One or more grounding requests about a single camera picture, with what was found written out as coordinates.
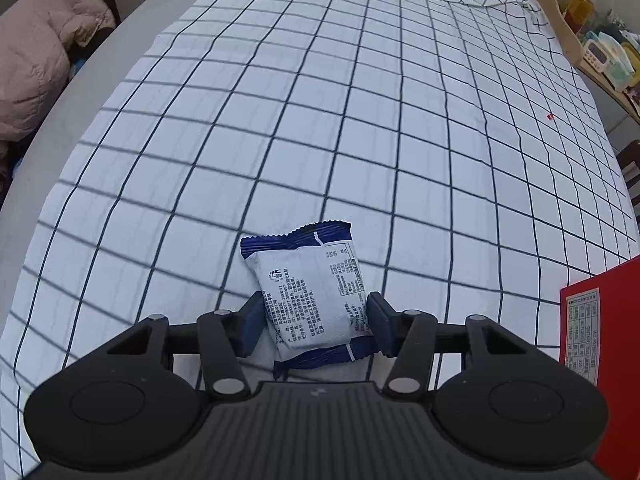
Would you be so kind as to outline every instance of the checkered bedsheet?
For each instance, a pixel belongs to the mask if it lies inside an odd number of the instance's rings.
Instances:
[[[0,340],[7,478],[37,464],[37,384],[149,314],[239,308],[257,289],[240,237],[323,219],[353,223],[368,290],[398,310],[485,314],[556,358],[559,289],[638,254],[593,98],[535,0],[197,0],[42,208]],[[251,384],[273,356],[265,334]],[[459,362],[439,356],[432,386]],[[200,385],[197,357],[176,371]]]

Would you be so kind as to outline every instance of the white label on red box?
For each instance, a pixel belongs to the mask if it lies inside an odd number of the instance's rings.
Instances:
[[[600,290],[594,288],[566,298],[564,364],[592,384],[600,362]]]

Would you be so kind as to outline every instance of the wooden chair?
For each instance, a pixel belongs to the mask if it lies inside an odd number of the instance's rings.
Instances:
[[[640,140],[632,140],[616,158],[621,170],[633,164],[640,171]],[[640,191],[631,192],[631,188],[638,182],[640,182],[640,173],[626,181],[626,188],[629,190],[633,207],[640,204]],[[636,215],[636,221],[640,224],[640,214]]]

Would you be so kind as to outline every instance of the snack package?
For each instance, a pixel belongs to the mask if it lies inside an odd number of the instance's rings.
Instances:
[[[246,237],[240,251],[255,273],[279,360],[290,368],[355,361],[378,351],[351,224],[327,221],[288,235]]]

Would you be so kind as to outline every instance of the pink puffer jacket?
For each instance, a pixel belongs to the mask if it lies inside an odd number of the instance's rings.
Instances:
[[[102,0],[18,0],[0,16],[0,141],[35,131],[68,79],[66,55],[115,27]]]

